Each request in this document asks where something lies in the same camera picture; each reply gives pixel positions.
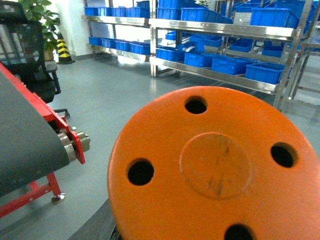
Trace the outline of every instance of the box on shelf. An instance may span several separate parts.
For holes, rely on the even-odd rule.
[[[174,47],[157,47],[156,57],[173,62],[183,62],[185,59],[185,52],[177,50]]]
[[[233,24],[250,25],[252,12],[236,12],[234,14]]]
[[[252,8],[259,8],[260,3],[242,3],[235,7],[237,13],[250,13]]]
[[[299,18],[287,8],[253,8],[250,25],[293,28],[298,26]]]
[[[150,43],[139,41],[130,42],[130,52],[141,55],[150,55]]]
[[[203,52],[186,52],[184,54],[184,64],[198,67],[198,68],[207,68],[211,67],[212,59],[218,54],[213,53],[203,53]]]
[[[124,6],[120,7],[111,7],[112,16],[113,17],[125,17],[126,16],[126,8]]]
[[[163,9],[195,8],[194,0],[158,0],[158,7]]]
[[[100,46],[101,45],[100,37],[90,36],[89,37],[89,44]]]
[[[257,62],[257,60],[243,57],[214,57],[211,70],[230,75],[244,74],[248,64]]]
[[[253,40],[252,39],[246,39],[241,38],[234,43],[231,44],[230,49],[234,51],[240,51],[248,53],[251,50]]]
[[[150,1],[137,1],[136,6],[143,9],[150,9]]]
[[[98,9],[96,7],[85,6],[84,7],[84,15],[86,16],[97,16]]]
[[[221,23],[221,14],[204,7],[181,8],[182,21]]]
[[[100,6],[97,7],[98,16],[112,16],[111,7]]]
[[[114,38],[101,37],[100,40],[101,40],[101,46],[105,48],[110,48],[110,49],[116,48],[116,43]]]
[[[130,42],[125,40],[115,40],[115,49],[130,52]]]
[[[150,9],[139,6],[129,7],[126,10],[126,17],[129,18],[150,18]]]
[[[246,66],[245,78],[269,84],[278,84],[285,65],[263,62]]]
[[[274,6],[279,9],[290,9],[290,11],[297,17],[300,18],[304,9],[306,1],[299,1],[299,0],[293,0],[293,1],[275,1]],[[308,21],[312,21],[312,18],[315,15],[316,8],[314,5],[311,5],[310,13],[308,16]]]
[[[222,36],[210,36],[204,40],[205,46],[220,47],[222,43]]]
[[[182,37],[183,38],[189,37],[190,35],[191,34],[187,33],[187,32],[183,32],[182,33]],[[165,35],[165,39],[167,39],[167,40],[176,40],[176,38],[177,38],[177,32],[176,31],[170,31]]]
[[[175,8],[160,8],[156,9],[156,16],[158,19],[170,19],[170,20],[180,20],[181,10]]]
[[[273,44],[271,41],[267,41],[264,44],[262,55],[280,58],[284,50],[284,46],[285,44],[283,42]]]

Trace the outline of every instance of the traffic cone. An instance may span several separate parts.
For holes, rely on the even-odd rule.
[[[57,36],[58,36],[57,47],[58,47],[58,55],[59,55],[58,64],[72,64],[72,63],[74,63],[75,61],[72,60],[72,58],[70,56],[67,44],[66,44],[61,32],[58,32]]]

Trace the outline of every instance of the epoxy floor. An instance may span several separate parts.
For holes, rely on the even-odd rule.
[[[303,77],[304,85],[320,89],[319,65],[320,59],[311,57]],[[170,75],[152,78],[149,63],[119,63],[116,57],[59,65],[57,74],[62,93],[49,105],[53,109],[68,108],[69,125],[90,135],[91,149],[85,153],[86,164],[75,161],[56,172],[66,194],[61,204],[53,205],[52,195],[47,194],[1,218],[0,240],[67,240],[76,232],[108,198],[107,167],[119,132],[151,100],[176,89],[199,85],[238,89],[269,103],[273,100],[270,95],[184,73],[180,78]],[[318,101],[313,94],[298,97]],[[284,113],[320,156],[319,110],[289,103]],[[0,198],[0,204],[27,190],[19,189]]]

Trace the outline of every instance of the green leaves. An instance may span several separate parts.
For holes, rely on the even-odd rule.
[[[60,15],[46,9],[52,3],[49,0],[18,0],[28,20],[41,22],[44,37],[44,49],[53,51],[57,47],[57,28]]]

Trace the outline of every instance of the white wall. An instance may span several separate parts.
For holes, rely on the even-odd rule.
[[[83,0],[52,0],[52,3],[60,14],[61,24],[58,28],[70,53],[75,56],[91,54],[91,49],[86,47],[90,35],[88,22],[81,18],[84,15]]]

